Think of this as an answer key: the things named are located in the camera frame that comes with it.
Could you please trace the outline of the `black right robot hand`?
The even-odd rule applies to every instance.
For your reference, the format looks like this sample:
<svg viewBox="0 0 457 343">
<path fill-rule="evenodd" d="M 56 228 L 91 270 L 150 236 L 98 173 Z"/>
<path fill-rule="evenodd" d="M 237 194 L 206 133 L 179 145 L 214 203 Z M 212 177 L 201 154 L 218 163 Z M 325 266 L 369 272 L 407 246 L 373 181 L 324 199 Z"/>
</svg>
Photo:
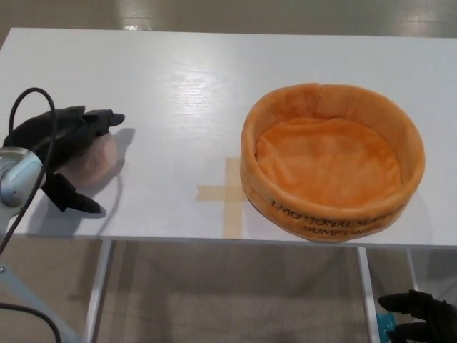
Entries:
<svg viewBox="0 0 457 343">
<path fill-rule="evenodd" d="M 456 342 L 456 306 L 414 289 L 378 298 L 386 311 L 410 314 L 417 322 L 398 324 L 387 331 L 391 342 Z"/>
</svg>

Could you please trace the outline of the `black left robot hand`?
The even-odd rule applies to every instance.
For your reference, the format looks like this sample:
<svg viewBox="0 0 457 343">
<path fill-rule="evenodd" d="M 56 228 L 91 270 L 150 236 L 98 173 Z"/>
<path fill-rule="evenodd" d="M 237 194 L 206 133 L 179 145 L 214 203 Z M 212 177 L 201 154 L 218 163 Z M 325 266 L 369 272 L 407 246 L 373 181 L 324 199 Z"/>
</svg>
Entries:
<svg viewBox="0 0 457 343">
<path fill-rule="evenodd" d="M 45 112 L 13 129 L 3 141 L 3 147 L 25 148 L 41 162 L 50 158 L 41 190 L 61 211 L 75 209 L 88 214 L 100 214 L 101 205 L 77 192 L 61 170 L 71 162 L 86 156 L 96 142 L 108 136 L 110 128 L 123 124 L 125 116 L 111 109 L 87 111 L 85 106 L 70 106 L 56 110 L 57 133 L 52 151 L 53 118 Z"/>
</svg>

